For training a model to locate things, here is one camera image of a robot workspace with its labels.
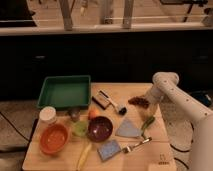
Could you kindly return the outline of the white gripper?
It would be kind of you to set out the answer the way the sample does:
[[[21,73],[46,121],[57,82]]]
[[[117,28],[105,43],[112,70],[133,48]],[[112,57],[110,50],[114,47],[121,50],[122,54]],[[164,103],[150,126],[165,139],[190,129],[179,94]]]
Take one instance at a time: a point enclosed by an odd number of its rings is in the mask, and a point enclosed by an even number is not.
[[[157,104],[159,103],[164,94],[163,92],[155,85],[153,85],[145,94],[146,100],[151,103],[147,108],[147,116],[153,116],[157,111]]]

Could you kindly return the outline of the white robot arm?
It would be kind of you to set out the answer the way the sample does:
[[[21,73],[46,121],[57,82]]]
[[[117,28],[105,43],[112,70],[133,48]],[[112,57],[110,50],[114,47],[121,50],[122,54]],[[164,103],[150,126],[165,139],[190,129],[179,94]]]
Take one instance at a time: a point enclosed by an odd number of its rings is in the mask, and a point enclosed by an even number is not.
[[[194,126],[188,171],[213,171],[213,110],[181,90],[179,76],[174,72],[157,72],[145,98],[157,104],[166,95]]]

